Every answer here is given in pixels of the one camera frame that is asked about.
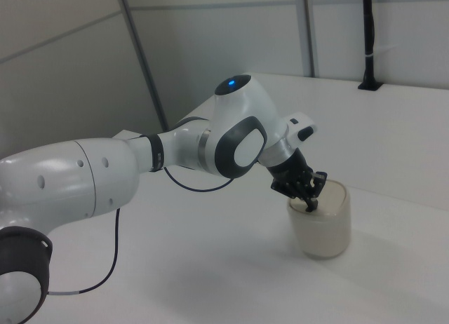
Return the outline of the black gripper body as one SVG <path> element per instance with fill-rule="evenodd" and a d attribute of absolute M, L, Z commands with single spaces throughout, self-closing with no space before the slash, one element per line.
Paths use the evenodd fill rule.
<path fill-rule="evenodd" d="M 300 150 L 294 153 L 283 163 L 267 169 L 272 175 L 271 188 L 289 198 L 311 198 L 312 169 L 307 165 L 305 157 Z"/>

